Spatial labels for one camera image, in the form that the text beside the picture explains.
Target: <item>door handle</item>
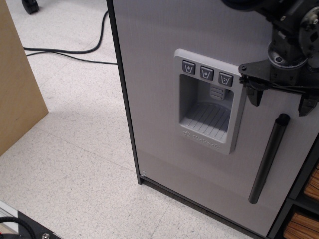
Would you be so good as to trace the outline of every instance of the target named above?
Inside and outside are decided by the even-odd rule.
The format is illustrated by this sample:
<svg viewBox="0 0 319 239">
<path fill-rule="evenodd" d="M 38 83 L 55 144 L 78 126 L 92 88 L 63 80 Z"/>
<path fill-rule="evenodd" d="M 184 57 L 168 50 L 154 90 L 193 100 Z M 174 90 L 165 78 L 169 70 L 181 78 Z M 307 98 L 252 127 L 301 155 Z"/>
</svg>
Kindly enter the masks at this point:
<svg viewBox="0 0 319 239">
<path fill-rule="evenodd" d="M 280 114 L 275 120 L 253 188 L 249 195 L 249 202 L 252 204 L 258 202 L 289 120 L 290 117 L 287 114 Z"/>
</svg>

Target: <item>drip tray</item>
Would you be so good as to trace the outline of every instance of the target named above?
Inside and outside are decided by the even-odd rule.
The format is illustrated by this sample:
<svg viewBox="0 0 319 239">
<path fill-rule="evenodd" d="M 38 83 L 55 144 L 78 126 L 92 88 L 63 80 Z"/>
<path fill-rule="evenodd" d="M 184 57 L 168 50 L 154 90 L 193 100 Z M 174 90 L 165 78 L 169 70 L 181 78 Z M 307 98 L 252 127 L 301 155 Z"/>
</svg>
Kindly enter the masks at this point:
<svg viewBox="0 0 319 239">
<path fill-rule="evenodd" d="M 230 110 L 215 103 L 196 103 L 180 124 L 208 138 L 225 142 Z"/>
</svg>

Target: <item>ice dispenser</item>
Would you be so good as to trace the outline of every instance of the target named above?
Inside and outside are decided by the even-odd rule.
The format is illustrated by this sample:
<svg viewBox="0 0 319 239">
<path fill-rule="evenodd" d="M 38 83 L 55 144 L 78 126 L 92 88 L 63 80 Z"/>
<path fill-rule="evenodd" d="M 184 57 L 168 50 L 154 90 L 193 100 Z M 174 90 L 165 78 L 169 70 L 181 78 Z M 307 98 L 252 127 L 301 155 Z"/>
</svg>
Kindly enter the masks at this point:
<svg viewBox="0 0 319 239">
<path fill-rule="evenodd" d="M 231 153 L 246 99 L 238 66 L 182 49 L 175 52 L 174 66 L 178 133 Z"/>
</svg>

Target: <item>refrigerator door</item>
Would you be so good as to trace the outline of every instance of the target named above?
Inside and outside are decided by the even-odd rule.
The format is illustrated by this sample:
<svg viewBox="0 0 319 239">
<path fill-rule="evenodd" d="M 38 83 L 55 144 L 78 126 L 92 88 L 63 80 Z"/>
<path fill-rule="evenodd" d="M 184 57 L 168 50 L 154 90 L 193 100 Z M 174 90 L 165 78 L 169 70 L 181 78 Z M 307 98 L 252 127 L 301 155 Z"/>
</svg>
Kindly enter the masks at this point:
<svg viewBox="0 0 319 239">
<path fill-rule="evenodd" d="M 235 147 L 221 153 L 176 127 L 175 67 L 182 72 L 182 64 L 176 65 L 175 53 L 183 49 L 234 66 L 264 60 L 271 25 L 218 0 L 113 3 L 141 174 L 266 236 L 319 132 L 319 108 L 298 117 L 300 95 L 267 90 L 259 107 L 243 97 L 236 101 L 243 109 Z M 290 123 L 259 200 L 251 204 L 258 168 L 282 113 Z"/>
</svg>

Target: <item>wooden item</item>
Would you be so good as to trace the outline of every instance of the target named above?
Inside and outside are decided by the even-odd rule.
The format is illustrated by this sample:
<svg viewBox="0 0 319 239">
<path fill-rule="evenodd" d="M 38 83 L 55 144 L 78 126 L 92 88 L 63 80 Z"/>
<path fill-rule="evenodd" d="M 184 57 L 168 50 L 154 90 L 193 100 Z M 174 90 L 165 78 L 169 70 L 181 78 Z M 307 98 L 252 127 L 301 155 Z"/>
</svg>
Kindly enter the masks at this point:
<svg viewBox="0 0 319 239">
<path fill-rule="evenodd" d="M 304 194 L 319 201 L 319 170 L 315 169 L 305 186 Z"/>
<path fill-rule="evenodd" d="M 314 220 L 299 213 L 295 213 L 291 218 L 291 221 L 319 233 L 319 221 L 317 220 Z"/>
<path fill-rule="evenodd" d="M 294 213 L 283 236 L 286 239 L 318 239 L 319 221 Z"/>
<path fill-rule="evenodd" d="M 0 0 L 0 156 L 48 109 L 5 0 Z"/>
</svg>

